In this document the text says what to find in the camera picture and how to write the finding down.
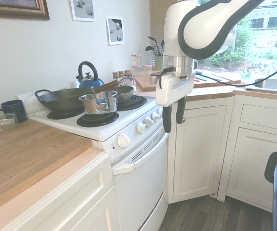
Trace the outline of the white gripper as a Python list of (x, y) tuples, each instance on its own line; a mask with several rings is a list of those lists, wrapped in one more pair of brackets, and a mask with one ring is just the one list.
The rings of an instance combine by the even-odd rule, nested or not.
[(195, 73), (191, 73), (186, 78), (179, 75), (167, 73), (159, 78), (156, 87), (156, 103), (163, 106), (162, 120), (166, 133), (171, 131), (171, 111), (174, 102), (178, 101), (176, 112), (176, 123), (182, 124), (184, 118), (186, 95), (194, 87)]

